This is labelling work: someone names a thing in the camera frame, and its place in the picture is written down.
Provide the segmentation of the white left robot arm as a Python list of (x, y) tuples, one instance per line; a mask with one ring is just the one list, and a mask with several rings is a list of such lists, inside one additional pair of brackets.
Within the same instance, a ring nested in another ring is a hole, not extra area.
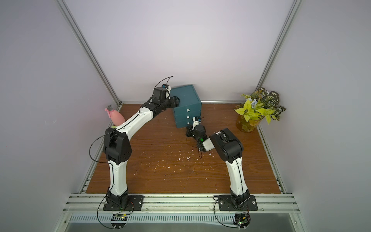
[(104, 135), (104, 153), (110, 168), (110, 187), (107, 201), (117, 205), (126, 205), (128, 201), (128, 185), (126, 182), (127, 163), (132, 154), (130, 144), (134, 134), (158, 114), (169, 108), (179, 106), (180, 99), (176, 96), (164, 100), (153, 99), (141, 105), (141, 108), (125, 123), (108, 128)]

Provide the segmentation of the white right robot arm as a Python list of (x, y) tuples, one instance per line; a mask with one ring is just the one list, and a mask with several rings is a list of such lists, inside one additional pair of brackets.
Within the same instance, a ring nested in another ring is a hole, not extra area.
[(188, 125), (186, 127), (186, 137), (191, 137), (196, 141), (196, 146), (200, 152), (216, 150), (228, 169), (231, 183), (231, 202), (237, 209), (244, 207), (245, 202), (250, 199), (250, 192), (243, 175), (243, 145), (241, 141), (228, 128), (207, 136), (206, 129), (201, 124)]

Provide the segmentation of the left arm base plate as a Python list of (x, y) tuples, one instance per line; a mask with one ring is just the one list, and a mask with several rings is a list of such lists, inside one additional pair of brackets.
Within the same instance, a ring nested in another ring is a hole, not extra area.
[(143, 195), (109, 195), (106, 196), (104, 211), (141, 211), (144, 202)]

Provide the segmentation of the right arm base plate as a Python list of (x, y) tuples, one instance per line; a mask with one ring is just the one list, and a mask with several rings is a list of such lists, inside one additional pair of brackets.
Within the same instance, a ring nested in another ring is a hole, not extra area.
[(258, 211), (258, 203), (254, 195), (246, 199), (235, 198), (232, 195), (216, 195), (217, 206), (220, 211)]

